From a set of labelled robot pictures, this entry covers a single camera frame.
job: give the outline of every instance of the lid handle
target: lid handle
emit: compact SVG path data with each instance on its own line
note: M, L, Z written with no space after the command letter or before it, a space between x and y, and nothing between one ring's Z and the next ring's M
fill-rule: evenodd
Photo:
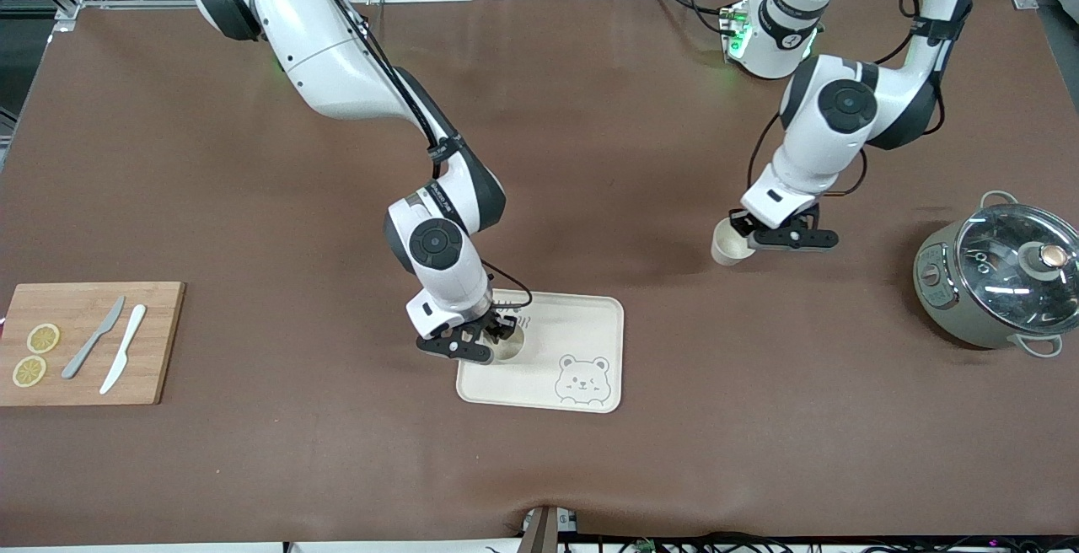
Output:
M1054 358L1061 354L1061 349L1064 348L1064 342L1061 341L1061 335L1025 335L1025 334L1011 334L1009 335L1009 341L1013 342L1019 348L1026 350L1026 352L1032 354L1032 356L1037 358ZM1030 348L1027 345L1028 342L1036 341L1048 341L1053 343L1053 349L1048 354L1040 354L1037 350Z
M1061 246L1041 246L1038 249L1038 261L1046 268L1064 268L1071 257Z
M987 198L991 198L991 196L999 196L999 198L1005 199L1005 203L1019 203L1019 199L1015 199L1015 196L1012 193L1010 193L1010 192L1006 192L1006 191L991 191L991 192L986 192L985 195L982 195L982 201L979 201L979 203L978 203L979 210L984 210L984 208L985 208L985 201Z

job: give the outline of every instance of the black joint cap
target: black joint cap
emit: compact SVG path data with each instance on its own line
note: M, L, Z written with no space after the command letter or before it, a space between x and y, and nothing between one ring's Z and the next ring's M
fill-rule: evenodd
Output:
M873 89L855 80L836 80L824 85L817 97L817 107L828 126L839 134L855 134L876 116Z
M412 260L428 268L447 269L461 258L461 230L448 219L429 219L415 226L409 237Z

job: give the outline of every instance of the glass lid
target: glass lid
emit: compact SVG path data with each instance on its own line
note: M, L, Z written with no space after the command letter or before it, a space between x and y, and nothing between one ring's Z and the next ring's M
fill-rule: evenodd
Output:
M959 230L956 262L974 300L1029 334L1063 334L1079 323L1079 235L1037 207L979 210Z

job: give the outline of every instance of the lemon slice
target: lemon slice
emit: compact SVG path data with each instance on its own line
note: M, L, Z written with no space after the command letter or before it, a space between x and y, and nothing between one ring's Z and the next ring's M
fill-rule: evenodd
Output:
M31 354L46 354L56 348L60 342L60 329L53 323L41 323L30 331L26 337L26 348Z
M40 383L42 377L45 377L45 358L38 356L23 358L23 361L19 361L15 365L14 372L11 373L11 379L16 387L23 389L32 387L32 385Z

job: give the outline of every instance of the pot handle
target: pot handle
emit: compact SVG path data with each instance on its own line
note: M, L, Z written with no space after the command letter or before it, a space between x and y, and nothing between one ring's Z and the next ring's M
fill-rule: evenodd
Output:
M999 198L1005 199L1006 203L1019 203L1019 199L1015 199L1015 196L1010 192L991 191L986 192L985 195L982 195L982 201L979 201L978 203L979 210L984 210L985 201L991 198L991 196L999 196Z
M1056 335L1024 335L1024 334L1011 334L1009 335L1009 341L1013 342L1019 348L1026 350L1026 352L1032 354L1032 356L1037 358L1054 358L1061 354L1061 349L1064 348L1064 342L1061 341L1060 334ZM1027 345L1028 342L1034 341L1051 341L1053 343L1053 350L1049 354L1040 354L1037 350L1030 348Z

